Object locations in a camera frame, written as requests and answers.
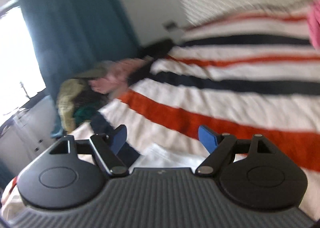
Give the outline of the white knit sweater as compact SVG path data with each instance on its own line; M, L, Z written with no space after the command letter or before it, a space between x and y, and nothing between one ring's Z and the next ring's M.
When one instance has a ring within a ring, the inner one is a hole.
M193 172L206 158L185 152L171 151L160 145L149 146L129 168L191 168Z

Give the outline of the dark green garment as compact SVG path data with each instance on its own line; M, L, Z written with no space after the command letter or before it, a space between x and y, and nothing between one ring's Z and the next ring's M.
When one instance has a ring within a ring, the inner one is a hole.
M97 113L97 109L93 106L83 106L80 107L74 114L73 118L75 120L76 126L79 126L85 121L91 120L91 118Z

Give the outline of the pink garment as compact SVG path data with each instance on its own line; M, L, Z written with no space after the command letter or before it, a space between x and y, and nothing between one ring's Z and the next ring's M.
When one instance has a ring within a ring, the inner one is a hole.
M129 77L147 63L147 60L139 58L110 62L105 66L105 74L89 80L88 84L93 91L108 95L109 99L115 99L129 87Z

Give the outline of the olive grey garment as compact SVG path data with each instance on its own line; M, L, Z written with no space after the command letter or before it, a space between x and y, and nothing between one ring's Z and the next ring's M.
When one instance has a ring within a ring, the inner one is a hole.
M109 69L114 65L113 61L105 60L97 63L93 68L88 71L81 72L75 75L73 78L82 78L82 79L96 79L104 77Z

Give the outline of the striped bed blanket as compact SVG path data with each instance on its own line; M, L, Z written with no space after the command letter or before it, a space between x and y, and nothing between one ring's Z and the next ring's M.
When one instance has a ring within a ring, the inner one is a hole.
M262 134L270 177L199 177L191 168L135 168L111 177L91 154L51 145L6 188L14 227L307 227L319 220L319 50L310 6L244 12L197 26L184 43L131 77L99 110L101 130L127 127L118 157L130 168L152 144L207 158L204 125L218 134Z

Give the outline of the teal curtain right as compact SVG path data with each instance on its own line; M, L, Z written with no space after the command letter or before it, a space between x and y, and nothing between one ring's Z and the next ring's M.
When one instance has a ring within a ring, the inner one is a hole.
M103 60L135 57L139 42L119 0L19 0L46 89Z

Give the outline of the pink cloth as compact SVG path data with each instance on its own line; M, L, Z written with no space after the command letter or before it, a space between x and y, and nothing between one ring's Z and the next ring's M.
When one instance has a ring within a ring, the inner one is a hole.
M308 13L309 38L312 46L319 50L320 47L320 0L316 0L310 6Z

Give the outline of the window with dark frame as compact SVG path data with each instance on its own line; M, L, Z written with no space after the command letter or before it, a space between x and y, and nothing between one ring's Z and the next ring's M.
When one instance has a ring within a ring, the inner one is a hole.
M1 123L46 88L20 6L1 14Z

